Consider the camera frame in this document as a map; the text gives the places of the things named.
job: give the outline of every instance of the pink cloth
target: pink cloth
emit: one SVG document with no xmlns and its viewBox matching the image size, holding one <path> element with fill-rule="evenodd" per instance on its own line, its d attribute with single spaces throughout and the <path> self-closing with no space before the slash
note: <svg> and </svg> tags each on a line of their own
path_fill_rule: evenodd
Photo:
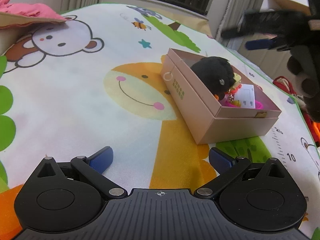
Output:
<svg viewBox="0 0 320 240">
<path fill-rule="evenodd" d="M 11 3 L 10 0 L 0 0 L 0 12 L 11 13 L 16 15 L 28 16 L 28 17 L 41 17 L 50 18 L 58 20 L 66 20 L 61 15 L 57 14 L 49 6 L 36 3 L 36 4 L 26 4 L 26 3 Z"/>
</svg>

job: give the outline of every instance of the crosshair mark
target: crosshair mark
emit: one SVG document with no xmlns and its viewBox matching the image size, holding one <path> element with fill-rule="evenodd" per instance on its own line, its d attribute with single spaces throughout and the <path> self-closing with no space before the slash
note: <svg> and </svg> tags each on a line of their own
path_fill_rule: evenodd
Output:
<svg viewBox="0 0 320 240">
<path fill-rule="evenodd" d="M 158 196 L 162 197 L 162 196 L 164 196 L 166 193 L 164 193 L 163 191 L 159 191 L 159 192 L 157 192 L 156 194 L 157 194 Z"/>
</svg>

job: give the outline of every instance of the pink cheek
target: pink cheek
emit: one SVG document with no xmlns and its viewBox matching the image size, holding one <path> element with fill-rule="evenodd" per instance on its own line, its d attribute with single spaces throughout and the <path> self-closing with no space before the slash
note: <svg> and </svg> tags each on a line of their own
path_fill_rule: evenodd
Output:
<svg viewBox="0 0 320 240">
<path fill-rule="evenodd" d="M 123 76 L 117 76 L 116 79 L 117 79 L 118 81 L 125 81 L 125 80 L 126 80 L 126 78 L 123 77 Z"/>
<path fill-rule="evenodd" d="M 155 109 L 158 109 L 158 110 L 163 110 L 163 109 L 164 109 L 164 105 L 161 104 L 160 102 L 155 102 L 155 103 L 153 104 L 153 107 L 154 107 Z"/>
</svg>

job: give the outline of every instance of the white card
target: white card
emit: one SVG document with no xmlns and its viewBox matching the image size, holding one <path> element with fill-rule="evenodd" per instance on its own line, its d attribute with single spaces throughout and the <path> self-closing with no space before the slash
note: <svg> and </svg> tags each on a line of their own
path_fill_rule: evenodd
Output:
<svg viewBox="0 0 320 240">
<path fill-rule="evenodd" d="M 235 100 L 239 100 L 242 108 L 256 108 L 254 99 L 254 86 L 242 84 L 242 87 L 235 93 Z"/>
</svg>

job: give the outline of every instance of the cardboard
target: cardboard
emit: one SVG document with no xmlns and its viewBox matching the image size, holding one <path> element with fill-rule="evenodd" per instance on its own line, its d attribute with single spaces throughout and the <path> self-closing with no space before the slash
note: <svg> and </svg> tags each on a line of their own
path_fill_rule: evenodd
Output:
<svg viewBox="0 0 320 240">
<path fill-rule="evenodd" d="M 235 67 L 241 82 L 252 84 L 255 98 L 264 109 L 222 106 L 190 67 L 203 56 L 169 49 L 162 77 L 197 144 L 217 143 L 265 135 L 278 120 L 281 110 Z"/>
<path fill-rule="evenodd" d="M 12 26 L 25 27 L 33 23 L 63 23 L 66 20 L 49 19 L 41 17 L 27 17 L 22 15 L 15 15 L 11 13 L 0 12 L 0 29 L 9 28 Z"/>
<path fill-rule="evenodd" d="M 294 10 L 311 15 L 310 8 L 292 0 L 268 0 L 269 8 L 274 10 Z"/>
</svg>

